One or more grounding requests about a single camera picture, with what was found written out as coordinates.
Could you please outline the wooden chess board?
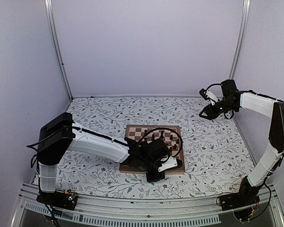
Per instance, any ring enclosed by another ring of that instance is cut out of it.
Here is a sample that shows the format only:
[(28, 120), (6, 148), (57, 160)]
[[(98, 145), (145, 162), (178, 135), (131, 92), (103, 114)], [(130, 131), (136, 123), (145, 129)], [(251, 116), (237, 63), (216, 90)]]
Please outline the wooden chess board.
[[(134, 125), (129, 124), (126, 126), (125, 136), (127, 138), (133, 139), (135, 141), (139, 141), (141, 138), (147, 137), (148, 143), (152, 142), (151, 137), (154, 133), (155, 140), (160, 139), (160, 132), (164, 131), (164, 138), (162, 139), (167, 147), (173, 147), (173, 145), (176, 144), (176, 140), (179, 139), (179, 144), (177, 144), (177, 149), (172, 150), (171, 155), (173, 157), (178, 158), (182, 161), (182, 167), (175, 171), (165, 171), (165, 174), (167, 175), (183, 175), (185, 173), (185, 159), (184, 159), (184, 152), (183, 147), (181, 147), (181, 131), (180, 127), (177, 125)], [(173, 140), (169, 140), (170, 135), (173, 135)]]

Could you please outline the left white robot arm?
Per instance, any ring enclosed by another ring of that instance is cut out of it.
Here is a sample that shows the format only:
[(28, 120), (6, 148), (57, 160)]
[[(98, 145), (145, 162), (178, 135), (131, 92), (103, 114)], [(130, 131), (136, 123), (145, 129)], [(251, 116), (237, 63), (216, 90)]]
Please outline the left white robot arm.
[(61, 201), (60, 193), (55, 190), (57, 165), (67, 150), (85, 152), (139, 168), (146, 173), (149, 183), (164, 179), (165, 170), (177, 166), (176, 159), (161, 139), (150, 143), (130, 138), (115, 139), (83, 128), (67, 112), (44, 125), (40, 129), (38, 142), (28, 147), (36, 149), (40, 191), (50, 205), (57, 205)]

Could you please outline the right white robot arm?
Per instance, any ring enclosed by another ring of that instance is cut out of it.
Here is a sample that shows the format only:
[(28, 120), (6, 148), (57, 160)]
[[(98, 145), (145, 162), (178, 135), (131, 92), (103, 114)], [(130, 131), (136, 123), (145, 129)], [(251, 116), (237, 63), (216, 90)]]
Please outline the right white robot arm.
[(241, 108), (254, 111), (270, 119), (267, 148), (255, 169), (247, 176), (252, 187), (258, 187), (280, 166), (284, 158), (284, 101), (252, 90), (238, 90), (235, 81), (227, 79), (219, 86), (222, 98), (218, 98), (209, 88), (202, 88), (199, 94), (210, 103), (199, 116), (213, 120), (221, 114), (234, 114)]

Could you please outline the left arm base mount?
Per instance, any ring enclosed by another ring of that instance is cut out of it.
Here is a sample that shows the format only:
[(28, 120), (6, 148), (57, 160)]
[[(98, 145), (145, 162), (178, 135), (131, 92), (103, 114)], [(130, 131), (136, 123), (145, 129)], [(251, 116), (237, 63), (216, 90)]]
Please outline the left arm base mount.
[(36, 201), (51, 207), (75, 210), (77, 199), (78, 193), (71, 189), (66, 191), (54, 190), (53, 192), (47, 192), (40, 189)]

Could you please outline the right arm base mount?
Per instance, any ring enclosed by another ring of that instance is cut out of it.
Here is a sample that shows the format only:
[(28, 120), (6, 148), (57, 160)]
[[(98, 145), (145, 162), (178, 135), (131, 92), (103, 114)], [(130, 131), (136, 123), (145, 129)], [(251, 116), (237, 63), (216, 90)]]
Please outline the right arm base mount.
[(250, 221), (258, 209), (260, 188), (261, 186), (241, 186), (239, 192), (219, 195), (217, 204), (221, 206), (222, 211), (240, 208), (234, 211), (234, 217), (241, 222)]

